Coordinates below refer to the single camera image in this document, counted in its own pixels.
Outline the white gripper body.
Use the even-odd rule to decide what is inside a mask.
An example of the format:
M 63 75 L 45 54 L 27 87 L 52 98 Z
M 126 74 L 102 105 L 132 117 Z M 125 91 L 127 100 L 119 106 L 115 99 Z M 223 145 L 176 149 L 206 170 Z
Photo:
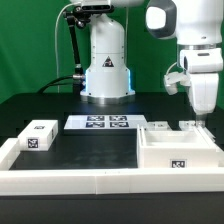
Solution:
M 180 51 L 180 66 L 186 72 L 188 97 L 197 115 L 212 113 L 216 106 L 219 73 L 223 70 L 220 48 Z

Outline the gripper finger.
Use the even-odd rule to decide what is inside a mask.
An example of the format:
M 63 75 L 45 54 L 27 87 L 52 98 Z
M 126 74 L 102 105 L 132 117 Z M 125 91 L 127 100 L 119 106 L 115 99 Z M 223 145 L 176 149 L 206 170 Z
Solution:
M 206 126 L 206 119 L 207 119 L 206 115 L 197 115 L 196 118 L 195 118 L 196 125 L 201 126 L 201 127 L 205 127 Z

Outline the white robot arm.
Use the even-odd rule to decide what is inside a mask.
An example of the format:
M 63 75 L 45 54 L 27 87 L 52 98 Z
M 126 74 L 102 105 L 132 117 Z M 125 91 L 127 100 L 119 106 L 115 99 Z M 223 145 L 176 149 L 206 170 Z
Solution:
M 87 101 L 118 101 L 132 96 L 130 73 L 124 62 L 124 29 L 108 17 L 116 8 L 138 6 L 144 0 L 70 0 L 75 23 L 90 24 L 91 64 L 81 92 Z M 168 94 L 186 88 L 198 119 L 214 111 L 219 73 L 223 70 L 221 24 L 224 0 L 150 0 L 145 23 L 157 39 L 177 40 L 181 73 L 164 76 Z

